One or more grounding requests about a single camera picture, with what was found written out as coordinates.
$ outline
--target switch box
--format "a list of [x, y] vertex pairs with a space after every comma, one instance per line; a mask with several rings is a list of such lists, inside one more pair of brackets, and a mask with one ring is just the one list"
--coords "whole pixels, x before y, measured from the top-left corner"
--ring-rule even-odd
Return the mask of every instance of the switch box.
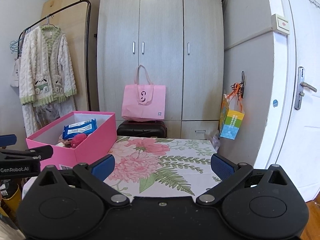
[[290, 34], [290, 26], [289, 21], [280, 16], [278, 14], [274, 14], [271, 16], [272, 30], [276, 33], [280, 33], [282, 35]]

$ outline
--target silver bolt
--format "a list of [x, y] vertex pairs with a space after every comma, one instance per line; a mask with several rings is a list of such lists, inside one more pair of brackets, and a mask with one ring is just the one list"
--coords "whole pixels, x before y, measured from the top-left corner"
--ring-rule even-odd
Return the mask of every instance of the silver bolt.
[[203, 194], [199, 197], [199, 200], [204, 203], [210, 203], [215, 200], [215, 197], [210, 194]]
[[116, 202], [116, 203], [121, 203], [121, 202], [124, 202], [126, 200], [127, 200], [127, 197], [125, 195], [122, 195], [122, 194], [116, 194], [116, 195], [113, 195], [111, 197], [111, 201]]

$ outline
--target wipes package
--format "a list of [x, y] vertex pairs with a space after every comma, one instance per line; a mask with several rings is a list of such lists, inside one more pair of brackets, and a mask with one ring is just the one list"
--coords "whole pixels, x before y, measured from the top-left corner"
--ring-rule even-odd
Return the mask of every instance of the wipes package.
[[79, 133], [85, 133], [86, 135], [89, 135], [93, 133], [96, 129], [97, 129], [96, 119], [94, 120], [91, 119], [84, 122], [70, 124], [64, 127], [62, 138], [64, 140], [72, 139], [74, 136], [76, 136]]

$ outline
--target black suitcase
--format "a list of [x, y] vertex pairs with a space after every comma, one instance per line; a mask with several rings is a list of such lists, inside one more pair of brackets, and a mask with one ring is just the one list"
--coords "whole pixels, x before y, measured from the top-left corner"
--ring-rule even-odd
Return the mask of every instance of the black suitcase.
[[117, 130], [118, 136], [167, 138], [167, 128], [162, 121], [124, 121]]

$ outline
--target pink cardboard box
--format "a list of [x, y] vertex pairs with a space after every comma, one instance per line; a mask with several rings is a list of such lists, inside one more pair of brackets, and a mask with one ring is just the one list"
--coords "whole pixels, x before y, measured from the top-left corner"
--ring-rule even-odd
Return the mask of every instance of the pink cardboard box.
[[[55, 146], [65, 126], [90, 119], [97, 120], [98, 128], [79, 146], [75, 149]], [[73, 167], [78, 163], [94, 163], [108, 154], [116, 139], [115, 113], [73, 111], [35, 132], [26, 141], [29, 149], [50, 144], [53, 155], [50, 159], [40, 162], [41, 170], [49, 164], [61, 170], [66, 169], [62, 166]]]

